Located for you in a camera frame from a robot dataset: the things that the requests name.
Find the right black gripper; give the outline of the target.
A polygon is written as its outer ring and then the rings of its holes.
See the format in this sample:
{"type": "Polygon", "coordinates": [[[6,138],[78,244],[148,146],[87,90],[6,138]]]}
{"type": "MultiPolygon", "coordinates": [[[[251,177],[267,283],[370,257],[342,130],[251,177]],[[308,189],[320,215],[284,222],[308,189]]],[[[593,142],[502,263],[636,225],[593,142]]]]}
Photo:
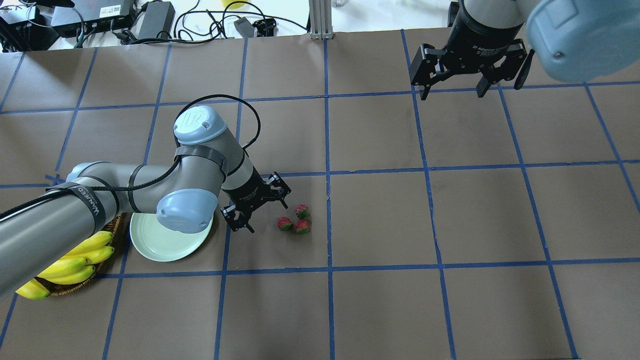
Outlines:
{"type": "Polygon", "coordinates": [[[520,30],[521,25],[485,25],[471,16],[466,5],[459,5],[445,48],[428,43],[418,47],[409,66],[410,83],[418,89],[422,101],[435,84],[453,75],[482,73],[476,86],[478,98],[502,80],[514,81],[513,88],[519,91],[529,75],[529,52],[524,41],[516,39],[520,30]]]}

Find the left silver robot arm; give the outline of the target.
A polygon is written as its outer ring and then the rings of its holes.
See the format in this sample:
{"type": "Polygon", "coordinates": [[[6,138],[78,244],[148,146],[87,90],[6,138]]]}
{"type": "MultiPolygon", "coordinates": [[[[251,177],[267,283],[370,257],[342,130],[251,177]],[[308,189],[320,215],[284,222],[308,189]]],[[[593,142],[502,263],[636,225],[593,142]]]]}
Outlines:
{"type": "Polygon", "coordinates": [[[254,211],[285,201],[290,187],[274,172],[264,179],[226,121],[208,105],[183,110],[173,126],[178,146],[170,166],[83,162],[66,182],[50,187],[25,209],[1,216],[1,297],[123,213],[153,214],[184,234],[210,225],[221,209],[233,231],[250,229],[254,211]]]}

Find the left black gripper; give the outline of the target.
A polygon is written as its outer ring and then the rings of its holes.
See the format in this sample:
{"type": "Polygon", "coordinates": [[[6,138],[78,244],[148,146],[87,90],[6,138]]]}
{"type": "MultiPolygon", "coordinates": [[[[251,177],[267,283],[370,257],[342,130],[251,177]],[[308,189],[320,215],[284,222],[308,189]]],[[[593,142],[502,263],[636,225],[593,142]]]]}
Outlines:
{"type": "Polygon", "coordinates": [[[233,231],[247,229],[255,233],[250,224],[254,210],[268,202],[279,202],[289,209],[286,196],[291,188],[278,172],[273,172],[266,180],[259,175],[253,165],[240,165],[231,171],[222,183],[222,191],[232,203],[221,208],[221,215],[233,231]]]}

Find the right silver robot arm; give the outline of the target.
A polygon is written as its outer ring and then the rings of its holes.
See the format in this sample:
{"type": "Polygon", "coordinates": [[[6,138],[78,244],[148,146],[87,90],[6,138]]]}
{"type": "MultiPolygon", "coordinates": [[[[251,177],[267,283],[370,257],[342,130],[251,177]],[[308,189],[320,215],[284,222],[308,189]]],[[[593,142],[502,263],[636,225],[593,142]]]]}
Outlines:
{"type": "Polygon", "coordinates": [[[501,81],[521,89],[535,56],[559,82],[612,75],[639,59],[639,14],[637,0],[455,0],[446,44],[420,45],[410,83],[425,100],[439,82],[480,74],[482,98],[501,81]]]}

